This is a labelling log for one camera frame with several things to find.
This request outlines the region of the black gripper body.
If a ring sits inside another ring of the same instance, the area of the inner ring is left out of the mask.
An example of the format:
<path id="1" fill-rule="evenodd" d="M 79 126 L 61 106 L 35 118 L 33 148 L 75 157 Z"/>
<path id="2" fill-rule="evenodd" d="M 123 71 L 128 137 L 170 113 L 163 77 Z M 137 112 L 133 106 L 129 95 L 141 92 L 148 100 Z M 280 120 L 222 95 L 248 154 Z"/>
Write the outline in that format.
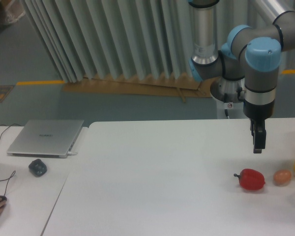
<path id="1" fill-rule="evenodd" d="M 244 100 L 243 112 L 252 120 L 265 120 L 273 115 L 274 104 L 274 100 L 265 105 L 256 105 Z"/>

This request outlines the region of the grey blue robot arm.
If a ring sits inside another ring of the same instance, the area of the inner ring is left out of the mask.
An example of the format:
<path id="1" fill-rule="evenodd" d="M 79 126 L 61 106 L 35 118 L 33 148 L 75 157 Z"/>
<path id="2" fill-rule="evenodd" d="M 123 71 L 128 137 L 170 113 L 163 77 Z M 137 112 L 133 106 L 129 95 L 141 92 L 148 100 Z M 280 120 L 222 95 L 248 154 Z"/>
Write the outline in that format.
<path id="1" fill-rule="evenodd" d="M 266 147 L 265 121 L 273 114 L 282 52 L 295 49 L 295 10 L 283 0 L 254 0 L 267 23 L 261 29 L 233 28 L 217 47 L 216 0 L 191 0 L 194 51 L 189 59 L 193 78 L 218 78 L 211 95 L 224 103 L 243 103 L 250 119 L 253 152 Z"/>

